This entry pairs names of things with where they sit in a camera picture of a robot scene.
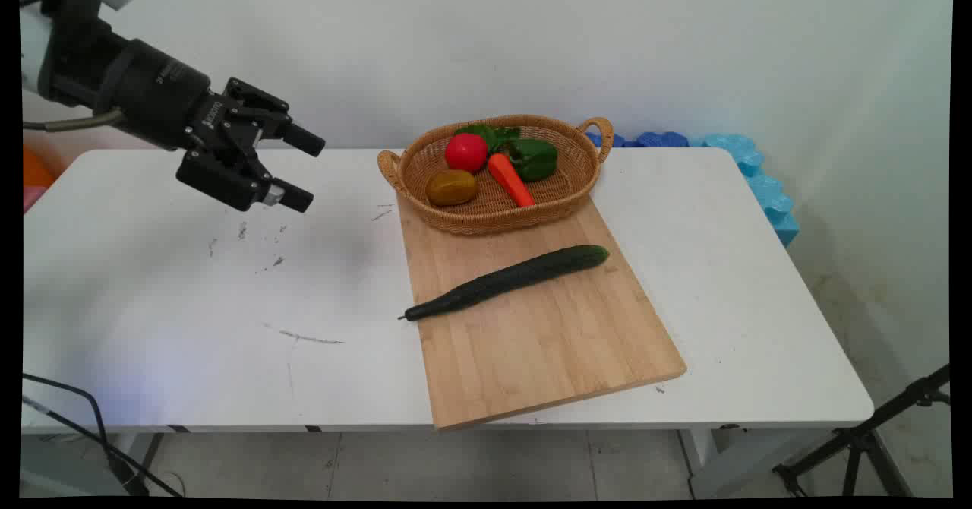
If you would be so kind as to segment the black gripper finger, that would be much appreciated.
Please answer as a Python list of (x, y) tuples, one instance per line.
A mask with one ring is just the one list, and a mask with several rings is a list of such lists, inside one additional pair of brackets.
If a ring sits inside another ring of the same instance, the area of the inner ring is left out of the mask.
[(227, 131), (254, 131), (254, 142), (281, 140), (292, 148), (316, 158), (326, 140), (296, 124), (284, 98), (232, 77), (223, 88), (226, 110), (221, 128)]
[(281, 205), (303, 213), (314, 200), (309, 191), (271, 175), (252, 145), (226, 151), (185, 152), (175, 176), (181, 183), (240, 211), (254, 204)]

